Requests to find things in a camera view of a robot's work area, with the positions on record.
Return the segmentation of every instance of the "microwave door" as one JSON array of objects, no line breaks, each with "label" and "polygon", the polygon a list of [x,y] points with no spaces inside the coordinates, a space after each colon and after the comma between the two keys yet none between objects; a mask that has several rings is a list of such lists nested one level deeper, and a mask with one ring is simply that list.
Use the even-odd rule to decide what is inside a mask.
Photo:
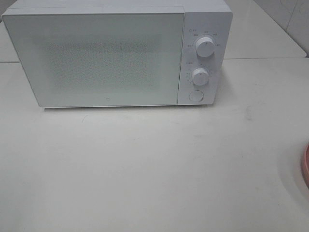
[{"label": "microwave door", "polygon": [[4,20],[41,107],[177,104],[184,13]]}]

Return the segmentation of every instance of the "white countertop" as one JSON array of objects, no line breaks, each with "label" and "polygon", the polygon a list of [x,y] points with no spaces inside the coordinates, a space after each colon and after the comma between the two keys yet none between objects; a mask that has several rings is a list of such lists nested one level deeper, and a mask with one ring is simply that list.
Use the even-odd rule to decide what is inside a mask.
[{"label": "white countertop", "polygon": [[225,60],[213,106],[44,110],[0,64],[0,231],[307,232],[308,73]]},{"label": "white countertop", "polygon": [[[306,56],[293,39],[253,0],[226,2],[234,18],[225,59]],[[0,23],[0,51],[0,63],[19,61],[3,23]]]}]

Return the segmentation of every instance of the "white knob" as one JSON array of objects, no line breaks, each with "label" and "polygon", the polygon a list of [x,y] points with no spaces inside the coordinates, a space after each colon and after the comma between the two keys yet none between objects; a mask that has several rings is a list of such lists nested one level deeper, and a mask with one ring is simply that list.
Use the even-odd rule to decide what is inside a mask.
[{"label": "white knob", "polygon": [[206,69],[195,69],[192,72],[192,81],[196,86],[203,86],[209,81],[209,72]]},{"label": "white knob", "polygon": [[196,44],[197,54],[200,57],[209,57],[214,52],[214,41],[211,37],[205,36],[200,38]]}]

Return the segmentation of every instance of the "round button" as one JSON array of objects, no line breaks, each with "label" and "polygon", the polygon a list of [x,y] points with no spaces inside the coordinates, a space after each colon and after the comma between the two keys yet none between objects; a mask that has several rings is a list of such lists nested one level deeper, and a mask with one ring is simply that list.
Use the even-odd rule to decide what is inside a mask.
[{"label": "round button", "polygon": [[195,69],[192,72],[192,81],[196,86],[203,86],[209,82],[209,72],[206,69]]},{"label": "round button", "polygon": [[193,91],[189,94],[189,99],[193,102],[200,102],[203,100],[204,94],[201,91]]},{"label": "round button", "polygon": [[209,36],[200,38],[195,46],[200,57],[209,57],[214,53],[214,41]]}]

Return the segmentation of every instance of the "wall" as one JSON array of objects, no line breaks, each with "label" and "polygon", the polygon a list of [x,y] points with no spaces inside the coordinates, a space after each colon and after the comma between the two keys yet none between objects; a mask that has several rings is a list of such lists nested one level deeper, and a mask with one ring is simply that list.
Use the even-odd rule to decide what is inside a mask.
[{"label": "wall", "polygon": [[309,56],[309,0],[255,0]]},{"label": "wall", "polygon": [[10,5],[12,5],[16,0],[0,0],[0,15],[3,14]]}]

